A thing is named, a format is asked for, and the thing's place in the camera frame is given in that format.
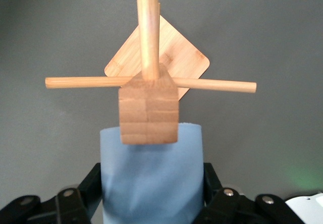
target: diamond-shaped wooden board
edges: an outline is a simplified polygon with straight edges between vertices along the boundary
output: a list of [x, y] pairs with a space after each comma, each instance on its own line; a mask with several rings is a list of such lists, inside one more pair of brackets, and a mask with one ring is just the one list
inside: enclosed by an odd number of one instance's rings
[[[198, 79], [209, 66], [208, 58], [162, 16], [159, 28], [159, 62], [166, 66], [173, 78]], [[108, 63], [104, 72], [108, 77], [133, 77], [140, 71], [140, 38], [137, 27]], [[188, 90], [179, 88], [179, 99]]]

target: silver bolt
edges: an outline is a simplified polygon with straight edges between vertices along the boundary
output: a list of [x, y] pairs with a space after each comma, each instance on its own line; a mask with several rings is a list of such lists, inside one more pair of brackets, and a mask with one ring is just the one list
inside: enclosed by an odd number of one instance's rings
[[271, 204], [273, 204], [274, 203], [274, 200], [272, 199], [272, 198], [270, 198], [269, 196], [263, 196], [263, 198], [262, 198], [262, 200], [265, 202], [265, 203], [267, 203], [267, 204], [269, 204], [269, 205], [271, 205]]
[[30, 197], [30, 196], [26, 197], [20, 202], [20, 204], [21, 205], [28, 205], [30, 202], [33, 201], [33, 199], [34, 199], [34, 197]]
[[69, 197], [70, 195], [72, 195], [74, 193], [74, 190], [67, 190], [63, 193], [64, 197]]
[[227, 196], [233, 196], [234, 193], [231, 189], [224, 189], [223, 193], [225, 193]]

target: wooden dowel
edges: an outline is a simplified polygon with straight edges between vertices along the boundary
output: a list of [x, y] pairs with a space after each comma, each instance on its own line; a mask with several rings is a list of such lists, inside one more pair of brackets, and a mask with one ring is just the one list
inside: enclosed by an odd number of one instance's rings
[[144, 80], [159, 78], [159, 3], [137, 0], [141, 71]]
[[[55, 88], [88, 88], [88, 87], [118, 87], [123, 86], [132, 77], [59, 77], [46, 78], [48, 89]], [[211, 79], [173, 78], [177, 87], [192, 89], [208, 89], [218, 91], [233, 91], [255, 93], [257, 84], [254, 82], [240, 82]]]

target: gray surface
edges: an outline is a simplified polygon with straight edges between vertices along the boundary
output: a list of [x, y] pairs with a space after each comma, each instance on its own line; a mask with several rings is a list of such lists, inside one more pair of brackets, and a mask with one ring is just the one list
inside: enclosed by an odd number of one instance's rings
[[[203, 78], [256, 94], [190, 90], [204, 160], [248, 197], [323, 190], [323, 0], [160, 0], [210, 60]], [[0, 0], [0, 208], [79, 183], [118, 124], [116, 88], [47, 90], [45, 77], [103, 76], [137, 25], [136, 0]], [[101, 222], [101, 214], [93, 219]]]

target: blue cloth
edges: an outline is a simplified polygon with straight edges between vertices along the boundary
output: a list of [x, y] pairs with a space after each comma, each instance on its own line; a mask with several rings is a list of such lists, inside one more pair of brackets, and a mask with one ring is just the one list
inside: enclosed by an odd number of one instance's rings
[[101, 180], [104, 224], [189, 224], [203, 207], [201, 126], [179, 124], [172, 144], [124, 145], [104, 129]]

